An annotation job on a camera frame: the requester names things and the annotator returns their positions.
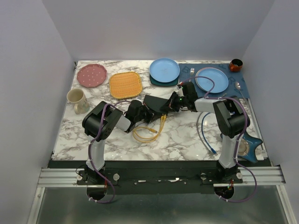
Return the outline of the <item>black network switch box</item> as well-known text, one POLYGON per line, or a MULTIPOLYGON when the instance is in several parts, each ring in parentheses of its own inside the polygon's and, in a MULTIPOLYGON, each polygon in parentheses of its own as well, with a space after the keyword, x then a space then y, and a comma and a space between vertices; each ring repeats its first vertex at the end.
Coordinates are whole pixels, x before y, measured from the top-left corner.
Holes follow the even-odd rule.
POLYGON ((162 109, 162 107, 167 103, 167 99, 154 97, 151 95, 145 95, 143 104, 147 106, 154 113, 168 114, 167 109, 162 109))

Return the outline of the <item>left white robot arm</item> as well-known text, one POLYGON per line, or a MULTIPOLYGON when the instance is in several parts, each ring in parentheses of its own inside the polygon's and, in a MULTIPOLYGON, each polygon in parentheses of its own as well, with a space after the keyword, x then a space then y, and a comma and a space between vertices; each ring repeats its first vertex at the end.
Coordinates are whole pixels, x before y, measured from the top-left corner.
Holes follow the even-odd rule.
POLYGON ((83 119, 82 127, 87 136, 92 139, 88 146, 87 167, 90 171, 87 178, 93 184, 103 181, 101 169, 105 165, 105 142, 115 127, 129 133, 139 122, 150 123, 163 114, 160 111, 150 109, 145 103, 133 100, 126 112, 117 109, 116 106, 105 101, 95 106, 83 119))

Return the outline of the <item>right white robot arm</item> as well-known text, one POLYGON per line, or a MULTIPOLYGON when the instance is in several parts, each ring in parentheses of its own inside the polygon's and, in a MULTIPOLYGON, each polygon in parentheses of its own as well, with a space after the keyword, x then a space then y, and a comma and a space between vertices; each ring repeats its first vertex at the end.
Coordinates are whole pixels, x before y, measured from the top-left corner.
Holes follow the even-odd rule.
POLYGON ((221 183, 231 179, 237 172, 239 141, 245 133, 250 120, 237 96, 198 97, 192 82, 180 83, 178 90, 159 107, 163 112, 178 112, 186 107, 192 112, 209 112, 216 116, 218 128, 222 133, 221 154, 217 161, 215 178, 221 183))

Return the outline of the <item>dark teal square plate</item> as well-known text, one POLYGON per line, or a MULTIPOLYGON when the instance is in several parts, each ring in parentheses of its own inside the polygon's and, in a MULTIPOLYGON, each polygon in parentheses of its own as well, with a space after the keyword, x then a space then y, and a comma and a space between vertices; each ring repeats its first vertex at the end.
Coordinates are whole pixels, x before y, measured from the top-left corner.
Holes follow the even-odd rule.
POLYGON ((173 87, 173 86, 176 86, 178 84, 178 81, 179 81, 179 77, 177 77, 176 79, 170 81, 170 82, 167 82, 167 83, 162 83, 162 82, 159 82, 157 80, 155 80, 152 75, 149 75, 149 80, 151 82, 152 85, 154 86, 158 86, 158 87, 173 87))

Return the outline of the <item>blue cloth placemat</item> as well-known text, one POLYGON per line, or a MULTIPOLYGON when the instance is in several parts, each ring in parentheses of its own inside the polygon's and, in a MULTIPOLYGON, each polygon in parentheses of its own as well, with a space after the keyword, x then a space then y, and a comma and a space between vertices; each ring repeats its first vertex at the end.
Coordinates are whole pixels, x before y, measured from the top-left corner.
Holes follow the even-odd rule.
MULTIPOLYGON (((179 67, 180 67, 180 74, 179 74, 180 81, 185 81, 185 80, 188 80, 189 78, 191 78, 190 69, 191 68, 195 69, 194 75, 192 76, 192 79, 190 81, 194 84, 194 87, 195 87, 198 97, 203 97, 206 94, 206 92, 201 90, 198 87, 198 85, 196 84, 196 82, 195 82, 196 73, 202 68, 212 67, 212 68, 219 69, 225 73, 225 75, 228 77, 228 88, 221 93, 209 93, 208 94, 209 97, 237 96, 238 98, 242 98, 240 92, 235 88, 235 82, 239 82, 241 85, 241 91, 242 91, 244 97, 249 98, 248 89, 247 89, 247 86, 246 86, 246 83, 245 83, 242 73, 241 72, 231 72, 227 63, 220 63, 220 64, 180 63, 179 67)), ((213 86, 211 88, 211 90, 212 90, 214 88, 214 81, 213 80, 211 80, 211 81, 213 83, 213 86)))

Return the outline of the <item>light blue plate on stack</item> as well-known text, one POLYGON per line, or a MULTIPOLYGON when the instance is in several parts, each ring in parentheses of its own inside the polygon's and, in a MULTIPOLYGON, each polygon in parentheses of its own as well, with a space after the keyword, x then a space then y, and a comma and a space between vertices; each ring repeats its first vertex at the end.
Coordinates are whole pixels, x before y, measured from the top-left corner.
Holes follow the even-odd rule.
POLYGON ((149 73, 156 81, 168 83, 179 76, 180 68, 172 59, 159 58, 151 63, 149 73))

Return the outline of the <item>silver fork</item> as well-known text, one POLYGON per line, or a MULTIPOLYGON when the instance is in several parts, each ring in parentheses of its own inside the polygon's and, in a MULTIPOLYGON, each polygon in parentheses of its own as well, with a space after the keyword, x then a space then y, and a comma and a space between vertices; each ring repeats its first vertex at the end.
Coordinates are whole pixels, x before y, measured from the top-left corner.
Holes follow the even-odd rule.
POLYGON ((191 68, 191 69, 190 69, 190 76, 191 76, 191 77, 194 75, 194 72, 195 72, 195 69, 194 69, 194 68, 191 68))

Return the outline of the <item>orange woven square mat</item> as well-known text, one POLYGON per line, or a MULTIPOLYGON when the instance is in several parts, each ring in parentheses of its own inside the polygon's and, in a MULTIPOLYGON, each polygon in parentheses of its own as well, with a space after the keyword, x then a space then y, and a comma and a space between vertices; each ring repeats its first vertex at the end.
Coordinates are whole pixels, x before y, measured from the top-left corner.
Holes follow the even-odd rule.
POLYGON ((109 79, 110 94, 115 99, 127 99, 142 92, 142 81, 138 73, 129 71, 114 74, 109 79))

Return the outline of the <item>light blue plate on placemat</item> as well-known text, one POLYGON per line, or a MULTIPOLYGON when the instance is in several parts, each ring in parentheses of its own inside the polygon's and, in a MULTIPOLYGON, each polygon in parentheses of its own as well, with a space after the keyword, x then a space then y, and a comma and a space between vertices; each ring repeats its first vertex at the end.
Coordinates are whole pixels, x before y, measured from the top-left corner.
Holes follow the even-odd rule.
POLYGON ((196 73, 195 82, 201 90, 205 92, 211 90, 210 93, 221 93, 228 88, 228 77, 225 73, 212 67, 200 69, 196 73))

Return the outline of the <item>silver spoon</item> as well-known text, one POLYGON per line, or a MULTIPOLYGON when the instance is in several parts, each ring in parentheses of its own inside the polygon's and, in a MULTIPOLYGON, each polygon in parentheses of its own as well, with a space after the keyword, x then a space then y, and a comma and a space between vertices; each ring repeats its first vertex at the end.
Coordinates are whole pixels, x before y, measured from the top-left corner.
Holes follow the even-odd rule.
POLYGON ((244 101, 246 101, 246 98, 244 97, 242 91, 241 91, 241 85, 239 82, 235 82, 235 88, 240 92, 242 98, 244 99, 244 101))

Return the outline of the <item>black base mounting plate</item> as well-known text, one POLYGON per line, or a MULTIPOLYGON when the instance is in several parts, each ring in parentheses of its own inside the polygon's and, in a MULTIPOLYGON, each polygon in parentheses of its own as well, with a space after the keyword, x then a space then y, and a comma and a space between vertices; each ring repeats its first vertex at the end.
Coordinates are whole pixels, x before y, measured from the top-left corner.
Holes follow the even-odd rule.
POLYGON ((74 168, 82 178, 81 182, 104 184, 102 188, 82 187, 88 197, 107 200, 111 196, 120 195, 158 195, 158 194, 218 194, 224 198, 232 197, 234 181, 243 183, 243 168, 252 175, 254 185, 257 184, 251 167, 271 167, 268 159, 250 163, 241 161, 237 172, 232 175, 218 176, 216 161, 106 161, 104 167, 95 172, 83 161, 51 161, 48 168, 74 168), (171 178, 186 178, 190 182, 183 183, 141 183, 133 185, 133 180, 148 181, 171 178), (226 187, 214 187, 215 183, 229 183, 226 187))

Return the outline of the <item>pink dotted plate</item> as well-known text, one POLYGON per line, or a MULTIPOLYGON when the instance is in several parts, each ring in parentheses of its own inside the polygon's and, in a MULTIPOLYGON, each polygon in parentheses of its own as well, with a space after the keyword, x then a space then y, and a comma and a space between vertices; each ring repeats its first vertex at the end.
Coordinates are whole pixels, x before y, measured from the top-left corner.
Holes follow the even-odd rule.
POLYGON ((102 85, 107 78, 107 70, 99 64, 88 64, 77 73, 78 83, 86 88, 102 85))

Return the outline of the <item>brown lacquer cup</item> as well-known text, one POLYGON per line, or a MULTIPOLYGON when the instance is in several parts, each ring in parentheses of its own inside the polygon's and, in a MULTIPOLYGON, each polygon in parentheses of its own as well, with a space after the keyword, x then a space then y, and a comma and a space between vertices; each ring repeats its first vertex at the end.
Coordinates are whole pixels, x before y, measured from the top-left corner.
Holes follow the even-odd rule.
POLYGON ((229 63, 229 69, 231 72, 239 72, 241 71, 243 66, 243 62, 240 59, 233 59, 230 63, 229 63))

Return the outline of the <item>cream ceramic mug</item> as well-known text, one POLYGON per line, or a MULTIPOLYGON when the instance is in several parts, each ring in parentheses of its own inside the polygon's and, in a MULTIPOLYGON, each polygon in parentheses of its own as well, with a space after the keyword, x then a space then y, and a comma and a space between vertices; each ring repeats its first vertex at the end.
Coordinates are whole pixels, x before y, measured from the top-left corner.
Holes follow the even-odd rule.
POLYGON ((89 111, 90 105, 82 89, 74 88, 67 93, 67 100, 73 105, 76 114, 85 114, 89 111))

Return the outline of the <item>blue star shaped dish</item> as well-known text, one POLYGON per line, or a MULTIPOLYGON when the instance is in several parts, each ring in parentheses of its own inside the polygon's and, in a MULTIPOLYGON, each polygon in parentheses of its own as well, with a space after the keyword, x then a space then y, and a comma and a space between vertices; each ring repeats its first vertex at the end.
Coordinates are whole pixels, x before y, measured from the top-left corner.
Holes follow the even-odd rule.
POLYGON ((260 138, 253 137, 245 132, 239 144, 238 157, 257 163, 256 149, 262 143, 263 141, 260 138))

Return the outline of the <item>aluminium frame rail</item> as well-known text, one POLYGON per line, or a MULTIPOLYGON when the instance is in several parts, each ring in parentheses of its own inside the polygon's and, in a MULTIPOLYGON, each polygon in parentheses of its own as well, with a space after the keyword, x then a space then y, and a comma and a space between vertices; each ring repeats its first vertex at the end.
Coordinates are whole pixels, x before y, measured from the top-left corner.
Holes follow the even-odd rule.
MULTIPOLYGON (((239 168, 242 173, 243 183, 236 183, 234 186, 254 186, 254 179, 249 171, 239 168)), ((258 186, 271 186, 285 184, 285 178, 280 167, 251 167, 249 168, 255 175, 258 186)), ((104 184, 93 184, 88 181, 81 182, 82 178, 76 173, 74 168, 43 168, 40 172, 37 187, 91 187, 102 188, 104 184)), ((141 183, 183 183, 188 184, 190 181, 186 178, 171 178, 166 181, 155 180, 133 180, 133 185, 141 183)), ((229 183, 215 183, 214 187, 226 187, 229 183)))

